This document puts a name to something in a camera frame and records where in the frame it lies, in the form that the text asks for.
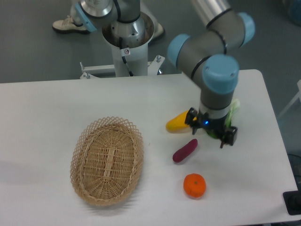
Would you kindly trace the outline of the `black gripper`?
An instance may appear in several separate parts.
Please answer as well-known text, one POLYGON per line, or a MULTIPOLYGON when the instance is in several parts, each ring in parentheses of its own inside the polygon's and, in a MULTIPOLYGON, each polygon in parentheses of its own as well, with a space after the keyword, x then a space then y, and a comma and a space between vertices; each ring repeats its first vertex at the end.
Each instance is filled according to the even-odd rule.
POLYGON ((224 145, 233 146, 237 139, 238 128, 235 126, 226 127, 227 114, 222 118, 212 119, 208 113, 202 114, 195 108, 190 108, 186 114, 184 123, 191 127, 195 135, 198 129, 203 129, 214 138, 221 139, 220 148, 224 145))

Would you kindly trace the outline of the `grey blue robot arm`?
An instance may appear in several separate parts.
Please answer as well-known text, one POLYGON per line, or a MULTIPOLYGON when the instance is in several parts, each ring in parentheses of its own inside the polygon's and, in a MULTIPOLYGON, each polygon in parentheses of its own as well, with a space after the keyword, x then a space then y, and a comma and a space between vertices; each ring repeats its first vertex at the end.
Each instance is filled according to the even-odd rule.
MULTIPOLYGON (((201 89, 199 108, 188 111, 185 123, 193 132, 204 129, 222 145, 233 145, 238 129, 227 125, 226 118, 239 65, 227 53, 252 39, 254 21, 234 12, 226 0, 195 0, 193 6, 206 32, 197 38, 180 34, 167 50, 170 62, 201 89)), ((80 0, 74 8, 88 31, 102 30, 111 45, 116 76, 147 74, 147 44, 154 24, 138 0, 80 0)))

